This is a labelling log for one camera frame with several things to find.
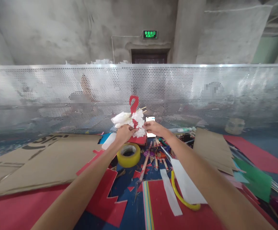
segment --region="perforated metal fence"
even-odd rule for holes
[[[129,97],[164,126],[278,122],[278,65],[0,66],[0,134],[101,133]]]

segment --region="smartphone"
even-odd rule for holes
[[[151,121],[151,120],[155,121],[155,117],[146,117],[145,118],[145,121]],[[156,135],[153,133],[146,133],[146,136],[147,137],[156,137]]]

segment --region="doorway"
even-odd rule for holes
[[[132,49],[132,64],[167,64],[169,49]]]

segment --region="tape roll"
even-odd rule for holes
[[[124,156],[126,152],[134,152],[131,156]],[[124,168],[135,166],[140,160],[140,147],[134,143],[126,143],[117,153],[118,162]]]

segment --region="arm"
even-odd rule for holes
[[[123,125],[109,148],[85,169],[53,202],[32,230],[73,229],[87,207],[108,165],[137,129]]]
[[[167,141],[188,176],[228,230],[273,229],[252,204],[216,168],[168,129],[155,121],[145,122],[144,128],[148,132],[162,136]]]

